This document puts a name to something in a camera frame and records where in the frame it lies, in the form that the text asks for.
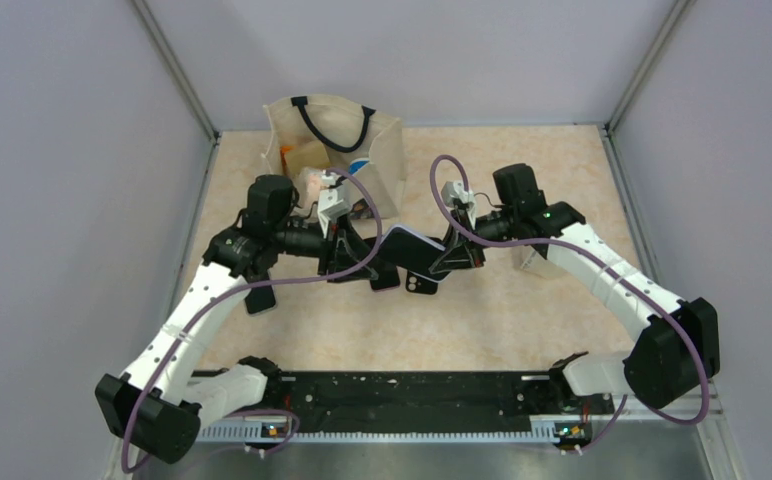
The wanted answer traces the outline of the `black phone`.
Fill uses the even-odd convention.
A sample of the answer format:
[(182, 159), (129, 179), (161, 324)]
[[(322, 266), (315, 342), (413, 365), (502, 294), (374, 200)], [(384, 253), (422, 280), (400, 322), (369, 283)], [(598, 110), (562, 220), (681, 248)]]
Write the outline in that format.
[(250, 288), (244, 299), (244, 307), (249, 316), (267, 313), (277, 307), (277, 298), (272, 285)]

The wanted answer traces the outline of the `black phone case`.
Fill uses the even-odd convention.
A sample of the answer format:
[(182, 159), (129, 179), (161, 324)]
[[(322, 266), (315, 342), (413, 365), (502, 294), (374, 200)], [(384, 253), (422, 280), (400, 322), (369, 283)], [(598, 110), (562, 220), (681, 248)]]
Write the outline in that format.
[(440, 280), (431, 280), (407, 270), (404, 287), (411, 294), (432, 296), (438, 292), (440, 283)]

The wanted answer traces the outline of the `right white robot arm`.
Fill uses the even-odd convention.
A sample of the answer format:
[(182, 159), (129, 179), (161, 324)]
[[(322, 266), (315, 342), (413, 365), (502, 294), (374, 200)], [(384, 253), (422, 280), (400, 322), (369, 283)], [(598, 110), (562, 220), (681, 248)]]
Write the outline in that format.
[(586, 353), (565, 362), (563, 375), (548, 385), (551, 404), (574, 412), (589, 395), (618, 394), (662, 414), (699, 389), (697, 416), (703, 418), (709, 381), (720, 370), (715, 307), (658, 285), (614, 251), (570, 204), (548, 203), (528, 165), (503, 167), (494, 172), (493, 182), (500, 203), (479, 216), (464, 166), (450, 155), (434, 160), (431, 193), (456, 240), (479, 248), (532, 248), (586, 287), (633, 342), (628, 352)]

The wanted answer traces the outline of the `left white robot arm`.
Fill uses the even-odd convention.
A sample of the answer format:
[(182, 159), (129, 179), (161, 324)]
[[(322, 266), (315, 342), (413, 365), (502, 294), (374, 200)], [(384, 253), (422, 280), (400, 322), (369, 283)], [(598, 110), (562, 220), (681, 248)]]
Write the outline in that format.
[[(350, 277), (368, 267), (383, 242), (383, 222), (364, 184), (354, 175), (329, 168), (319, 175), (327, 187), (316, 200), (316, 224), (296, 216), (301, 198), (294, 182), (265, 174), (247, 192), (234, 223), (216, 234), (179, 304), (142, 353), (119, 375), (104, 375), (95, 398), (110, 432), (122, 441), (120, 462), (126, 474), (151, 458), (180, 461), (200, 430), (252, 406), (270, 413), (281, 404), (282, 386), (268, 373), (237, 364), (200, 384), (190, 380), (206, 349), (234, 307), (253, 291)], [(273, 279), (269, 270), (279, 255), (320, 258), (340, 235), (352, 232), (350, 192), (358, 191), (373, 208), (376, 235), (352, 263), (314, 277)]]

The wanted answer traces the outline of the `black smartphone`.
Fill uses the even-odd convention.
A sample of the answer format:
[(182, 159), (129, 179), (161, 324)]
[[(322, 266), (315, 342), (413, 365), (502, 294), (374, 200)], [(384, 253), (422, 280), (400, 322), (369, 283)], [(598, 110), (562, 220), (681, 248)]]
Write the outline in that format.
[(398, 288), (402, 285), (398, 269), (391, 264), (375, 269), (376, 277), (369, 280), (372, 291), (380, 292)]

